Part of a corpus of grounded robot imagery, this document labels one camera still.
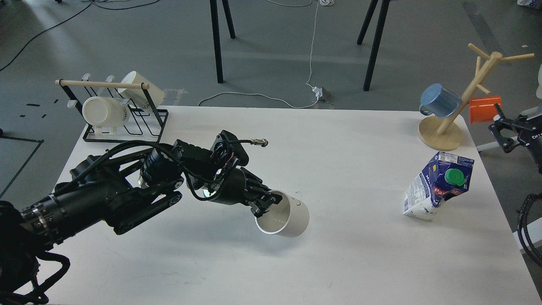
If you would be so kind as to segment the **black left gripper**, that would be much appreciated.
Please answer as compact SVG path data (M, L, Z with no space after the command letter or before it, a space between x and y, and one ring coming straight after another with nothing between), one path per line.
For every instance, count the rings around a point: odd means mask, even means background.
M263 216L271 205L278 205L283 199L281 193L270 191L261 178L243 167L234 169L222 181L217 192L210 193L205 189L204 195L211 197L212 202L250 206L250 211L256 218Z

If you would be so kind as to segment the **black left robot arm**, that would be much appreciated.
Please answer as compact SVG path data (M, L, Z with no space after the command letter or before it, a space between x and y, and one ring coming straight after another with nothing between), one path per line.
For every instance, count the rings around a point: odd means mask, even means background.
M200 201L242 203L262 217L285 195L246 170L244 143L226 130L210 149L181 140L125 141L89 155L70 170L71 181L22 211L2 201L2 305L48 303L46 291L70 267L69 258L51 252L55 244L100 221L124 234L178 203L184 182Z

